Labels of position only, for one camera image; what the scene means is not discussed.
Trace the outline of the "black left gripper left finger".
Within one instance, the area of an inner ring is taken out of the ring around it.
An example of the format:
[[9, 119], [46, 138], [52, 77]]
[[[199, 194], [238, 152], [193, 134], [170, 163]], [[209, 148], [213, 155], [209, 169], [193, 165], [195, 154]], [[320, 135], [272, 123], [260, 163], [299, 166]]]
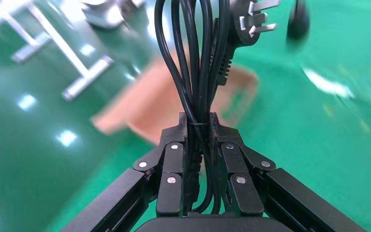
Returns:
[[126, 169], [62, 231], [129, 232], [150, 202], [161, 197], [162, 216], [183, 214], [183, 157], [187, 152], [187, 117], [164, 129], [158, 147]]

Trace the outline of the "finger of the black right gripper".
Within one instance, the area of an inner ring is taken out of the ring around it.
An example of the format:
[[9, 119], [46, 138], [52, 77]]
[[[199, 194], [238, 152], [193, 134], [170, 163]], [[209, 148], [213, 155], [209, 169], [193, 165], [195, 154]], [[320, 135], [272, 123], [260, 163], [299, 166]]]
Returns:
[[310, 13], [305, 0], [296, 0], [290, 12], [286, 38], [289, 41], [304, 41], [310, 31], [311, 19]]

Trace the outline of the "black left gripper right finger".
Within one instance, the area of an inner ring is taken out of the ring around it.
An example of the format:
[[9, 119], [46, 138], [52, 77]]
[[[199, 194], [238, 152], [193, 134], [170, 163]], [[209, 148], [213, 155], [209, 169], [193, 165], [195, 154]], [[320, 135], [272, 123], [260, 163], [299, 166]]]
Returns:
[[363, 228], [210, 114], [213, 165], [225, 210], [259, 217], [265, 231], [361, 232]]

